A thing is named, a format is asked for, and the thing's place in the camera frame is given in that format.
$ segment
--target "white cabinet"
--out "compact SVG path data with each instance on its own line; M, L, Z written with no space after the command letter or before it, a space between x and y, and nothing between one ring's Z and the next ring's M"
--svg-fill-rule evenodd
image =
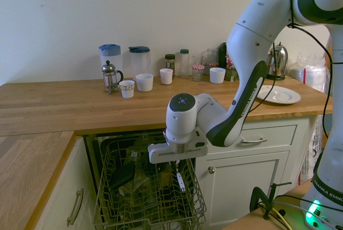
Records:
M296 186L316 116L246 121L240 138L230 147L210 145L196 159L196 175L207 212L202 229L222 229L249 213L254 187L268 194L272 183L283 194Z
M36 230L94 230L92 220L95 201L96 195L85 144L82 139L78 139ZM74 223L68 224L67 219L74 217Z

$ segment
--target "cabinet handle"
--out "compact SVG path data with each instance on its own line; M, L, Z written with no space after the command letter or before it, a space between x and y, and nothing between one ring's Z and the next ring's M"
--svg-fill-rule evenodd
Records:
M242 140L242 143L264 143L267 139L261 138L260 140Z
M215 168L213 168L213 167L208 167L208 172L209 172L210 174L214 174Z
M75 223L75 220L77 218L77 215L80 212L80 208L81 208L81 204L82 204L82 200L84 198L84 189L81 188L81 190L76 192L76 201L75 201L75 205L73 207L73 211L71 212L70 217L68 217L66 219L67 222L67 226L69 225L73 225Z

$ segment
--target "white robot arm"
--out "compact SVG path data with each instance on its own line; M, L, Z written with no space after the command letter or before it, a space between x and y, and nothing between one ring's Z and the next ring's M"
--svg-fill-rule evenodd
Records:
M226 111L208 94L174 96L167 108L166 144L148 147L151 163L194 158L207 154L207 140L214 146L232 145L267 75L270 46L292 21L308 26L324 24L332 38L333 63L343 63L343 0L252 0L227 40L229 57L235 64L240 85ZM333 127L322 161L305 198L343 210L343 64L333 68ZM310 203L302 202L306 210ZM316 205L321 217L343 229L343 213ZM313 229L328 229L305 214Z

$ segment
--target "dishwasher basket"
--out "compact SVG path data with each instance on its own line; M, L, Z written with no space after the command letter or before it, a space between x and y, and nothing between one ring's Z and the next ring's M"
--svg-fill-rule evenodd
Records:
M190 159L178 164L178 172L185 184L184 192L181 192L175 170L169 170L166 184L166 170L162 172L166 164L142 164L150 189L145 194L134 195L130 203L120 188L109 188L112 172L124 165L127 147L120 147L112 139L102 152L103 169L93 218L96 229L201 229L206 205Z

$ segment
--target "dishwasher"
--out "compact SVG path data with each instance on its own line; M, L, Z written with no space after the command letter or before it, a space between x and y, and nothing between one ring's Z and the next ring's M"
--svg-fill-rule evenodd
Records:
M195 176L195 159L149 162L147 146L164 143L162 132L155 129L84 137L98 193L93 217L97 230L201 229L206 205ZM135 162L133 179L114 188L111 179L115 172L126 164L128 167L131 160Z

